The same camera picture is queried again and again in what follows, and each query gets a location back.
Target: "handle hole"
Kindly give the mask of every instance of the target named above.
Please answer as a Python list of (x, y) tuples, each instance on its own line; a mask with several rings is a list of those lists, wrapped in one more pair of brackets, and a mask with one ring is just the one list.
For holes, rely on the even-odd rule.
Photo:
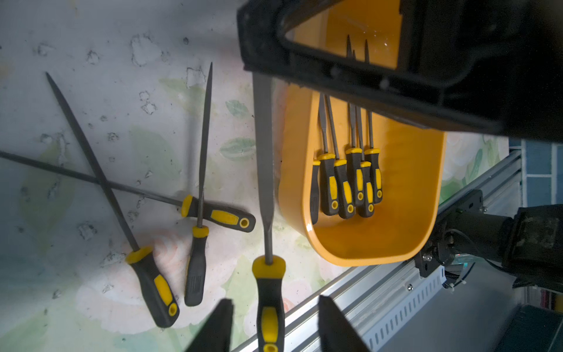
[(264, 346), (264, 352), (278, 352), (278, 347), (274, 344), (266, 344)]
[(176, 305), (176, 303), (170, 304), (170, 307), (168, 307), (168, 315), (173, 317), (176, 315), (177, 312), (178, 312), (178, 306)]
[(246, 229), (250, 225), (250, 221), (247, 218), (242, 218), (240, 221), (240, 227)]

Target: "blue tile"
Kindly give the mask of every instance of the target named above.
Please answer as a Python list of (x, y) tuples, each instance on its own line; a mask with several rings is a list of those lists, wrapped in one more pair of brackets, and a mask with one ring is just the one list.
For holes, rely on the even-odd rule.
[(508, 146), (520, 146), (521, 140), (520, 138), (509, 138), (508, 139)]
[(557, 204), (563, 204), (563, 145), (557, 147)]
[(551, 173), (551, 144), (526, 141), (526, 172)]
[(551, 177), (528, 177), (528, 206), (551, 204)]

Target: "black cylinder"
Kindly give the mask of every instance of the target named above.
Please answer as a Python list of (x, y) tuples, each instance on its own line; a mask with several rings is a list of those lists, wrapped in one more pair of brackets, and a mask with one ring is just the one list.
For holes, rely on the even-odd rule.
[(446, 235), (453, 236), (453, 247), (459, 253), (501, 262), (513, 222), (513, 218), (506, 216), (467, 211), (455, 212), (449, 216), (446, 230), (461, 231), (473, 243), (454, 231)]

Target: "metal bracket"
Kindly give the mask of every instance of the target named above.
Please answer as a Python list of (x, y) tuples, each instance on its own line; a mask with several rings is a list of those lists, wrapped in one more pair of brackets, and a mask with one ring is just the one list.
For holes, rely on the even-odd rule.
[(432, 274), (440, 265), (447, 265), (453, 259), (453, 253), (449, 248), (452, 242), (449, 238), (444, 237), (444, 232), (448, 216), (456, 211), (484, 212), (483, 192), (480, 189), (470, 191), (438, 215), (428, 241), (414, 256), (414, 263), (423, 278)]

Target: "black cable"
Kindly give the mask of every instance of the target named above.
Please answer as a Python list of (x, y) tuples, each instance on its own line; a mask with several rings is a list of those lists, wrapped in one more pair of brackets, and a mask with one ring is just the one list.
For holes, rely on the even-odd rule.
[(473, 241), (471, 240), (471, 238), (469, 238), (468, 235), (466, 235), (465, 233), (463, 233), (463, 232), (461, 232), (461, 231), (459, 231), (459, 230), (457, 230), (457, 229), (448, 229), (448, 230), (446, 230), (445, 233), (448, 233), (448, 232), (453, 232), (454, 234), (458, 234), (458, 235), (462, 236), (463, 238), (465, 238), (469, 243), (471, 243), (471, 244), (473, 245), (473, 247), (474, 247), (475, 250), (477, 251), (477, 254), (478, 254), (481, 258), (483, 258), (487, 263), (489, 263), (490, 266), (492, 266), (493, 268), (495, 268), (495, 269), (497, 269), (497, 270), (502, 271), (503, 273), (509, 273), (509, 274), (510, 274), (510, 271), (508, 271), (507, 269), (505, 269), (505, 268), (503, 268), (503, 267), (501, 267), (501, 266), (498, 266), (497, 264), (495, 264), (495, 263), (491, 262), (490, 260), (488, 260), (487, 258), (485, 258), (485, 256), (481, 253), (481, 251), (479, 250), (479, 248), (477, 247), (477, 245), (475, 244), (475, 242), (473, 242)]
[(456, 282), (456, 283), (454, 284), (454, 287), (457, 286), (457, 285), (459, 285), (459, 284), (461, 284), (461, 283), (465, 280), (465, 278), (467, 278), (467, 276), (469, 275), (469, 273), (471, 272), (471, 270), (473, 270), (473, 267), (474, 267), (474, 266), (475, 266), (475, 262), (473, 262), (473, 264), (471, 264), (471, 266), (469, 267), (469, 270), (465, 273), (465, 275), (463, 276), (463, 278), (461, 278), (460, 281), (458, 281), (458, 282)]
[(450, 279), (454, 279), (454, 280), (459, 279), (459, 275), (458, 275), (458, 274), (451, 273), (451, 272), (449, 272), (449, 271), (447, 271), (447, 270), (444, 270), (444, 276), (447, 277), (447, 278), (450, 278)]

